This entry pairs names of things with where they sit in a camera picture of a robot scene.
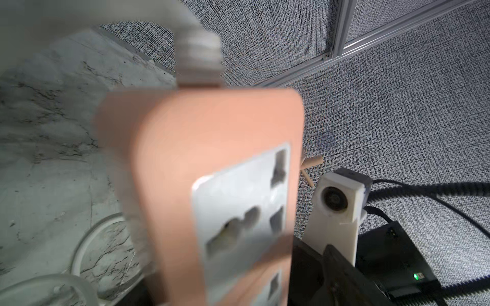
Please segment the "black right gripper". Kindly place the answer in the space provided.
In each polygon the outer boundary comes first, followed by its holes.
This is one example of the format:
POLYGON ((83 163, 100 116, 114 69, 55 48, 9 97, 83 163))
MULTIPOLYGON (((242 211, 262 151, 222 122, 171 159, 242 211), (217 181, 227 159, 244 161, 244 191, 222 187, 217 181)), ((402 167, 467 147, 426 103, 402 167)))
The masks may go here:
POLYGON ((397 221, 359 237, 355 264, 333 246, 293 241, 291 305, 444 304, 443 288, 397 221))

